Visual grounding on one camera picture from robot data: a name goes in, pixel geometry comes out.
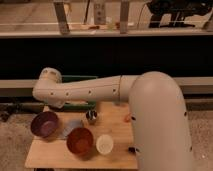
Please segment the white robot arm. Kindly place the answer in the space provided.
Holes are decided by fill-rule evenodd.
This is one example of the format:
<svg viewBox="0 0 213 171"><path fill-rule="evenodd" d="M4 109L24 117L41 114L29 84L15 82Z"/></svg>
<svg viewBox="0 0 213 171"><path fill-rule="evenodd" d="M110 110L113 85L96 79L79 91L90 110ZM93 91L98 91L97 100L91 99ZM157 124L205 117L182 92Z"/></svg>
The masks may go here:
<svg viewBox="0 0 213 171"><path fill-rule="evenodd" d="M151 71L64 83L61 73L45 68L33 97L60 108L70 100L129 104L139 171L194 171L186 103L178 83Z"/></svg>

